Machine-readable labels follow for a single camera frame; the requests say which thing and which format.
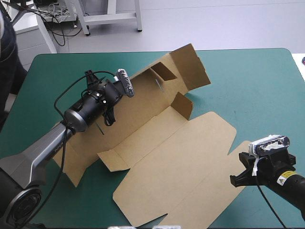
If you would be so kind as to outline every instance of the metal frame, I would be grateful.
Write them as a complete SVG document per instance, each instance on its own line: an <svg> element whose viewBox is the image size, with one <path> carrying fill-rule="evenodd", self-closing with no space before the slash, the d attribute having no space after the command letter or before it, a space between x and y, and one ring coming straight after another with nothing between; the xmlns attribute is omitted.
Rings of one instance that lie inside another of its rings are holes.
<svg viewBox="0 0 305 229"><path fill-rule="evenodd" d="M135 13L116 13L116 0L108 0L107 14L104 15L85 15L85 11L81 0L72 0L78 14L83 32L89 36L90 25L104 25L127 21L136 21L138 24L138 31L142 31L142 19L140 0L134 0Z"/></svg>

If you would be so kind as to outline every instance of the green tabletop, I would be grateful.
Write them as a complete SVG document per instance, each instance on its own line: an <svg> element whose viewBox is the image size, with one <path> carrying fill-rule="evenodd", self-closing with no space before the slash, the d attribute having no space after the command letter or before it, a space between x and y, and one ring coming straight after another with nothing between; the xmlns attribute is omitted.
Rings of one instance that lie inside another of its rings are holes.
<svg viewBox="0 0 305 229"><path fill-rule="evenodd" d="M192 118L208 111L218 113L237 129L232 149L244 140L253 141L269 134L288 136L290 153L297 159L297 171L305 175L302 166L305 162L305 83L290 52L285 49L249 49L197 53L212 84L187 94L194 101ZM114 72L125 68L129 75L133 75L163 54L125 52L37 56L0 133L0 157L19 153L61 120L53 109L53 101L72 81L83 76L84 71ZM79 99L84 87L85 81L74 87L60 102L60 108L65 110ZM51 161L47 169L48 184L43 187L44 195L58 170ZM112 193L126 173L110 173L101 161L97 161L87 169L77 188L62 176L48 204L33 222L63 228L128 225L112 200ZM287 226L304 227L299 210L270 190L263 190ZM211 227L280 227L280 224L257 188L247 187Z"/></svg>

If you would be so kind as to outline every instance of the yellow warning sticker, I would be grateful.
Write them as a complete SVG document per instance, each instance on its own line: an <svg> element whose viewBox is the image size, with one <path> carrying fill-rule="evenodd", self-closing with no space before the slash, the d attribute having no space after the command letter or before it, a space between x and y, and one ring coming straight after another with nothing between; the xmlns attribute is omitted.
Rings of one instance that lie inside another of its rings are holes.
<svg viewBox="0 0 305 229"><path fill-rule="evenodd" d="M296 174L297 173L295 171L286 171L281 174L281 177L285 177L286 179L288 179L292 175L296 175Z"/></svg>
<svg viewBox="0 0 305 229"><path fill-rule="evenodd" d="M285 181L293 176L293 175L296 175L297 173L295 171L286 171L286 172L283 172L280 177L277 179L277 183L281 186L284 185Z"/></svg>

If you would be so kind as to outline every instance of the dark clothing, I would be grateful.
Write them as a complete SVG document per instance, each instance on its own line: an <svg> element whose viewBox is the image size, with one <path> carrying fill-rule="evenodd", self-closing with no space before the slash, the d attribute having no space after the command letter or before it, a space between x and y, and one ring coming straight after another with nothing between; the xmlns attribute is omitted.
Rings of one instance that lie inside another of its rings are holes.
<svg viewBox="0 0 305 229"><path fill-rule="evenodd" d="M0 54L0 130L7 117L4 108L9 93L17 94L27 75L18 57L15 31L5 17L4 27Z"/></svg>

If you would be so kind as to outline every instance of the cardboard box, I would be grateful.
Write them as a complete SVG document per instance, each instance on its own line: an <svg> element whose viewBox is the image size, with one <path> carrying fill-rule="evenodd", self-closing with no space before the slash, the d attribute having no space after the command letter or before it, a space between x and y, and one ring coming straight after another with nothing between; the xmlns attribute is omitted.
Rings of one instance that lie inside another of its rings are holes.
<svg viewBox="0 0 305 229"><path fill-rule="evenodd" d="M229 175L243 170L237 153L248 143L228 156L233 126L214 112L189 121L193 103L184 95L210 84L191 44L135 74L132 84L135 96L116 105L113 126L100 118L70 140L65 172L77 186L98 158L110 171L130 169L113 200L133 226L168 215L162 224L207 228L243 189ZM55 160L60 165L61 155Z"/></svg>

